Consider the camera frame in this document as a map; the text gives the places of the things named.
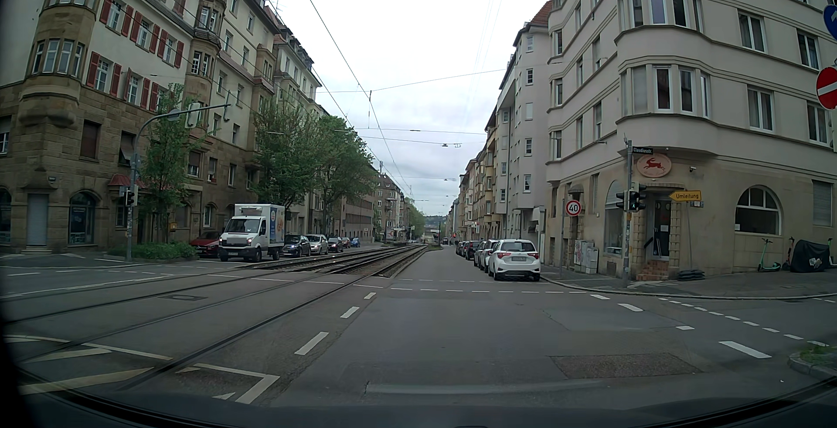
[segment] motorcycle cover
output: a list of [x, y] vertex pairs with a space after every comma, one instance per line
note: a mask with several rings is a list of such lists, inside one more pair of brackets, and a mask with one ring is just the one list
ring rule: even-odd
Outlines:
[[810, 241], [798, 241], [790, 260], [792, 273], [824, 272], [830, 266], [829, 246]]

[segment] road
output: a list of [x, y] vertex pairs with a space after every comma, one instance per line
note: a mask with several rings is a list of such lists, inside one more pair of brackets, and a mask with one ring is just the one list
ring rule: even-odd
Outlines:
[[18, 320], [6, 341], [42, 379], [21, 381], [22, 391], [61, 389], [48, 380], [111, 394], [227, 338], [129, 391], [261, 406], [629, 409], [786, 394], [815, 382], [788, 367], [790, 353], [837, 344], [837, 302], [675, 301], [494, 282], [451, 247], [392, 279], [240, 266], [5, 270], [0, 302]]

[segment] manhole cover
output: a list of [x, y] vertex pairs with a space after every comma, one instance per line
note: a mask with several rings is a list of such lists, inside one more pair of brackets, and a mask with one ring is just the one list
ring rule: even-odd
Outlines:
[[555, 365], [570, 379], [665, 376], [694, 374], [701, 371], [668, 353], [552, 356], [551, 358]]
[[161, 299], [174, 299], [175, 301], [200, 301], [206, 299], [203, 296], [187, 296], [186, 294], [172, 294], [170, 296], [162, 296]]

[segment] speed limit sign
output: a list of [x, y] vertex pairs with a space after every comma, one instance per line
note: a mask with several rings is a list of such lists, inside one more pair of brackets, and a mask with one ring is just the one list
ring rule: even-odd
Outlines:
[[567, 202], [567, 215], [575, 217], [581, 213], [581, 203], [575, 199]]

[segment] cloudy sky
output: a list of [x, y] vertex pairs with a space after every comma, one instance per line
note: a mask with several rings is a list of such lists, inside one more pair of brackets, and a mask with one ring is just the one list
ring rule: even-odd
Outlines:
[[[384, 170], [425, 214], [446, 214], [459, 175], [485, 144], [484, 128], [514, 37], [545, 1], [313, 0], [348, 65], [308, 0], [272, 2], [314, 59], [320, 80], [330, 91], [342, 91], [333, 93], [335, 103], [320, 88], [317, 101], [332, 115], [340, 115], [340, 108], [346, 113]], [[378, 122], [349, 67], [362, 88], [372, 91]], [[499, 71], [382, 90], [488, 70]]]

